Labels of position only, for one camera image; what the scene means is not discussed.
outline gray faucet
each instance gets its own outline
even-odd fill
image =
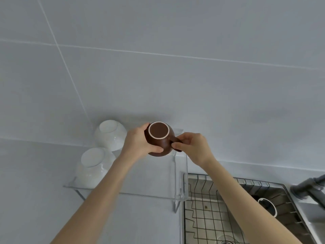
[[[298,185],[290,187],[290,191],[298,199],[306,199],[310,196],[320,207],[325,210],[325,194],[322,190],[325,187],[325,175],[318,178],[308,178]]]

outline metal wire rack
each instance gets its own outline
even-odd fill
[[[235,179],[250,195],[270,200],[277,208],[277,219],[302,243],[315,243],[282,184]],[[212,179],[206,175],[189,174],[188,181],[189,199],[183,207],[184,243],[249,244]]]

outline hand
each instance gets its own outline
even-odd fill
[[[121,156],[127,156],[134,162],[145,157],[149,152],[162,152],[160,146],[151,145],[147,142],[144,136],[144,130],[147,129],[150,123],[145,123],[141,127],[136,127],[127,132],[124,146],[121,151]]]
[[[184,151],[196,165],[202,167],[214,159],[206,138],[200,133],[183,133],[178,136],[184,144],[175,142],[172,147]]]

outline forearm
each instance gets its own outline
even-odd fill
[[[215,159],[202,167],[251,244],[301,244],[301,242],[258,204]]]
[[[126,156],[120,156],[115,160],[103,180],[90,193],[51,244],[96,243],[113,209],[124,178],[133,164],[131,160],[132,158]]]

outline white bowl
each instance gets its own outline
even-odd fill
[[[105,148],[91,148],[83,153],[77,165],[76,177],[85,188],[95,188],[104,178],[113,162],[115,155]]]
[[[95,130],[94,138],[98,146],[109,151],[117,151],[124,145],[126,137],[125,127],[115,121],[107,120],[102,122]]]

